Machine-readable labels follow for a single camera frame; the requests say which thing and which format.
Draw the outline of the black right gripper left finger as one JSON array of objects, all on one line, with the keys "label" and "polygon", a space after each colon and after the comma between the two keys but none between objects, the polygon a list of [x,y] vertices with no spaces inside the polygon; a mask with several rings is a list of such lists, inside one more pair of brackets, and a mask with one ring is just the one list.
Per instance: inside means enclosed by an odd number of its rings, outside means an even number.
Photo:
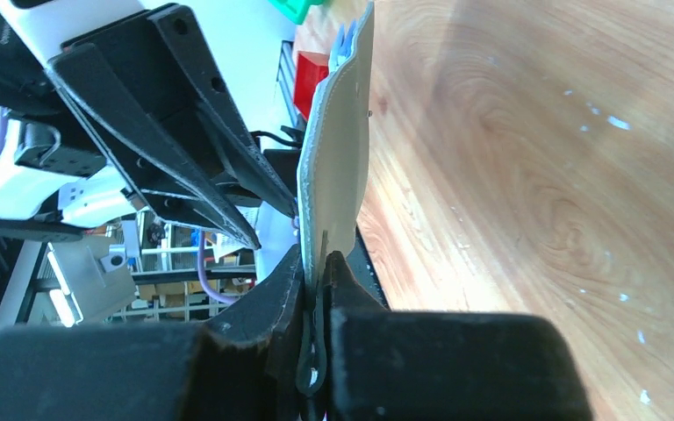
[{"label": "black right gripper left finger", "polygon": [[203,322],[0,328],[0,420],[295,420],[302,257]]}]

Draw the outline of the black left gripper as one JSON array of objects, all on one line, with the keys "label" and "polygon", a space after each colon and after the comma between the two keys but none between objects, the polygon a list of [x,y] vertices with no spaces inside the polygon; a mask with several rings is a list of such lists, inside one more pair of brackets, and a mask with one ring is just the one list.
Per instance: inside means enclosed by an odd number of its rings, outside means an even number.
[{"label": "black left gripper", "polygon": [[61,44],[47,75],[98,149],[159,216],[215,216],[261,247],[241,185],[294,217],[296,200],[247,129],[188,6],[134,12]]}]

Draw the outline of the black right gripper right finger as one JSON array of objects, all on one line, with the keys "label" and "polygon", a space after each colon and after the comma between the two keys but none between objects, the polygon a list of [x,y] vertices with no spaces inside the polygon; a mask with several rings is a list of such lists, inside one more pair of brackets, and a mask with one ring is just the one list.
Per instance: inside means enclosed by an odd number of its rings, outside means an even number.
[{"label": "black right gripper right finger", "polygon": [[518,313],[384,308],[326,259],[331,420],[590,420],[563,335]]}]

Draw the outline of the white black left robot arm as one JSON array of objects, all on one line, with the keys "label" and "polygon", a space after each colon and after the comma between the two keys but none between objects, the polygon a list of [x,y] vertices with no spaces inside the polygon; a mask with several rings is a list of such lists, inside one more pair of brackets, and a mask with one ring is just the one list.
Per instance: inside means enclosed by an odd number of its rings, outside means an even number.
[{"label": "white black left robot arm", "polygon": [[150,210],[256,249],[244,207],[296,214],[187,5],[0,1],[0,108],[0,237]]}]

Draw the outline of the red white toy block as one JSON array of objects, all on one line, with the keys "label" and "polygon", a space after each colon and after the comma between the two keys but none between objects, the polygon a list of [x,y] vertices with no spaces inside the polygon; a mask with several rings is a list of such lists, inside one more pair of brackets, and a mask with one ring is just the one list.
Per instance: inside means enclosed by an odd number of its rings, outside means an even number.
[{"label": "red white toy block", "polygon": [[327,54],[298,51],[293,103],[305,120],[310,118],[315,90],[328,74]]}]

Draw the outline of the green plastic bin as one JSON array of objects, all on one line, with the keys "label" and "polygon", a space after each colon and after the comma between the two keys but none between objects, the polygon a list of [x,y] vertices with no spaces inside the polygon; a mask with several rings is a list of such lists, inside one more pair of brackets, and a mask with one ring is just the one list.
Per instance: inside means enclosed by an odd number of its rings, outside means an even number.
[{"label": "green plastic bin", "polygon": [[287,19],[295,25],[302,25],[312,6],[322,5],[325,0],[269,0]]}]

